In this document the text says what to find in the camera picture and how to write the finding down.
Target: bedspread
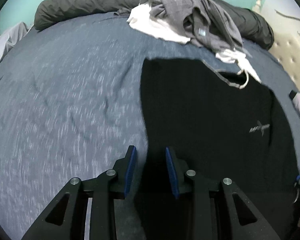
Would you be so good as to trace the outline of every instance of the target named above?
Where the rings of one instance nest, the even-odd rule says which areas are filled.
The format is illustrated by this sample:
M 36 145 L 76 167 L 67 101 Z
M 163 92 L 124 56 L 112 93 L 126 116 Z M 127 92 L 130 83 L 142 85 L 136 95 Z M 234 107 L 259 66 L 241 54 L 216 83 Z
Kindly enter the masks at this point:
M 132 204 L 147 150 L 143 60 L 197 58 L 214 69 L 239 70 L 206 48 L 155 39 L 126 20 L 95 14 L 32 29 L 0 63 L 0 224 L 12 240 L 21 239 L 69 179 L 98 176 L 130 144 L 138 165 L 131 194 L 115 202 L 117 236 L 144 239 Z M 267 51 L 247 40 L 244 47 L 287 115 L 300 169 L 300 119 L 289 98 L 296 87 Z

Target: blue gripper pad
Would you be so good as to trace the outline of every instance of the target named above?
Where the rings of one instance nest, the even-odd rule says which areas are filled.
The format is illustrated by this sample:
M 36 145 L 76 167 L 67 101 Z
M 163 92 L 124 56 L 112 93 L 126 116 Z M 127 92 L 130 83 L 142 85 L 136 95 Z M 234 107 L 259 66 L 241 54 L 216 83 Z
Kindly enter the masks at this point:
M 124 197 L 126 197 L 128 195 L 128 193 L 130 192 L 130 187 L 131 187 L 131 183 L 132 183 L 133 172 L 134 172 L 134 168 L 136 166 L 136 162 L 137 162 L 137 149 L 134 146 L 132 149 L 132 152 L 131 152 L 131 156 L 130 156 L 130 160 L 128 163 L 126 173 L 124 175 Z
M 179 187 L 178 187 L 178 177 L 176 173 L 176 169 L 174 167 L 172 157 L 169 151 L 169 148 L 166 147 L 166 163 L 167 163 L 167 169 L 169 173 L 169 180 L 171 184 L 171 190 L 173 195 L 175 196 L 176 199 L 179 198 Z

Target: white drawstring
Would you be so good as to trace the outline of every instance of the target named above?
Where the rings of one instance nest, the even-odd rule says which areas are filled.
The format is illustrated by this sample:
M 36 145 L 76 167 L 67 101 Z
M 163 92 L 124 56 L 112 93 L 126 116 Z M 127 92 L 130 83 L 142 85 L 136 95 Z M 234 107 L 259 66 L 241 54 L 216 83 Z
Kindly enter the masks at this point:
M 248 59 L 246 59 L 246 55 L 242 52 L 239 52 L 238 50 L 231 51 L 229 49 L 225 49 L 223 51 L 216 53 L 216 58 L 220 59 L 224 63 L 237 63 L 241 71 L 239 73 L 241 74 L 243 71 L 246 73 L 247 81 L 245 84 L 240 86 L 240 89 L 246 87 L 247 82 L 249 80 L 249 73 L 255 80 L 257 80 L 259 83 L 261 83 L 261 80 L 256 73 L 256 71 L 251 66 Z
M 248 74 L 248 71 L 247 71 L 246 69 L 240 70 L 240 71 L 237 73 L 237 75 L 241 75 L 242 72 L 245 72 L 246 77 L 247 77 L 247 80 L 246 80 L 246 82 L 245 82 L 243 85 L 240 85 L 240 86 L 239 86 L 239 89 L 245 88 L 245 87 L 247 86 L 248 82 L 249 82 L 249 74 Z

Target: clothing tag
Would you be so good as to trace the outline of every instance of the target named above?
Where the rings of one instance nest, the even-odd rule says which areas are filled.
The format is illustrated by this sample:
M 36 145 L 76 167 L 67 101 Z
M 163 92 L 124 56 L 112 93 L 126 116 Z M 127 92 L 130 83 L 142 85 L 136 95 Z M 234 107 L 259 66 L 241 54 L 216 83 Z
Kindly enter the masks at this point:
M 199 35 L 205 37 L 206 36 L 206 31 L 203 29 L 199 29 Z

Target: shirt logo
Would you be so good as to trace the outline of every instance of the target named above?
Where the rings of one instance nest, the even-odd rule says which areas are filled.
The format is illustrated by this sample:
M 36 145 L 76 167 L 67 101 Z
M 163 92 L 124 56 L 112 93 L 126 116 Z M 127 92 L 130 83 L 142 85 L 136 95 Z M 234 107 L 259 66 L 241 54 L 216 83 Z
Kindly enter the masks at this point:
M 261 131 L 261 135 L 263 136 L 264 130 L 267 129 L 267 128 L 269 128 L 270 125 L 269 124 L 262 125 L 259 120 L 257 121 L 257 124 L 258 124 L 258 126 L 252 127 L 250 129 L 249 133 L 254 132 L 256 130 L 260 130 Z

